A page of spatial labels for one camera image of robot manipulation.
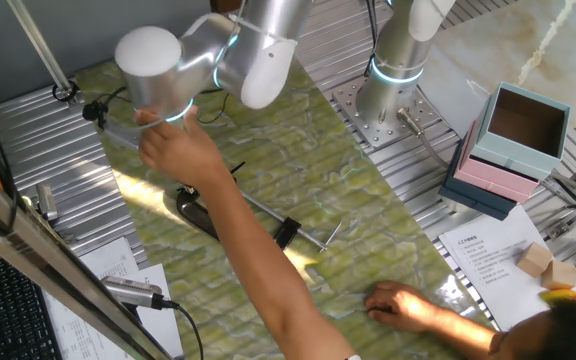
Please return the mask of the person right hand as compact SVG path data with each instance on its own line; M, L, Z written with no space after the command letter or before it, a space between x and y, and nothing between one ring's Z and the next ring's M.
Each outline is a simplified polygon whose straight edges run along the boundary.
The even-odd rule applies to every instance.
M395 329L428 332L441 308L413 287L396 282L378 282L365 299L368 316Z

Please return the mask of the person left hand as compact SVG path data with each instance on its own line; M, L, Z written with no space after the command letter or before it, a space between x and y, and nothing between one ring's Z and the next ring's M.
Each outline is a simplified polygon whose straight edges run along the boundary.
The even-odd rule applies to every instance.
M193 105L183 118L183 127L162 121L141 132L142 162L173 180L199 191L232 181L217 146L197 121Z

